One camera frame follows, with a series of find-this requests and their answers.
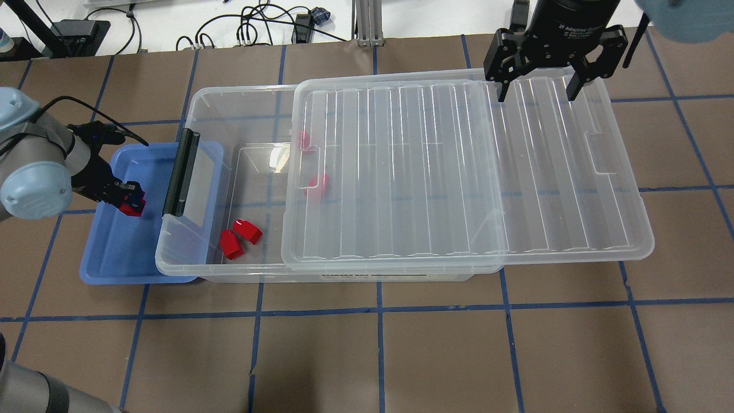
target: red plastic cube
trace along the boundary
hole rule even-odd
[[[329,187],[329,176],[324,173],[323,175],[314,175],[313,178],[308,182],[308,188],[303,190],[306,198],[323,198],[326,196],[327,189]]]
[[[253,245],[257,244],[260,240],[260,237],[263,236],[263,232],[249,221],[236,220],[234,221],[233,228],[234,231],[240,235],[240,237],[243,237],[244,239],[250,241],[250,243],[252,243]]]
[[[311,146],[311,136],[306,131],[301,131],[301,149]]]
[[[231,229],[222,231],[222,235],[219,237],[219,245],[222,246],[227,259],[235,259],[244,255],[242,245],[239,244],[237,236]]]

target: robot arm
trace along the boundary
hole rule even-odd
[[[71,202],[72,191],[140,216],[145,192],[137,182],[116,178],[99,151],[126,137],[147,143],[100,121],[63,126],[46,112],[51,104],[39,109],[21,91],[0,87],[0,221],[58,215]]]
[[[644,15],[625,67],[650,20],[661,34],[678,42],[704,42],[734,31],[731,1],[636,1]],[[586,83],[612,76],[628,44],[621,26],[607,27],[618,5],[619,0],[538,0],[527,30],[523,23],[511,25],[512,31],[499,29],[484,60],[486,80],[501,84],[499,101],[504,101],[510,82],[536,68],[572,66],[575,74],[566,87],[570,101]],[[513,21],[522,21],[527,10],[528,0],[515,0]],[[598,46],[601,54],[594,62],[588,61],[586,56]]]

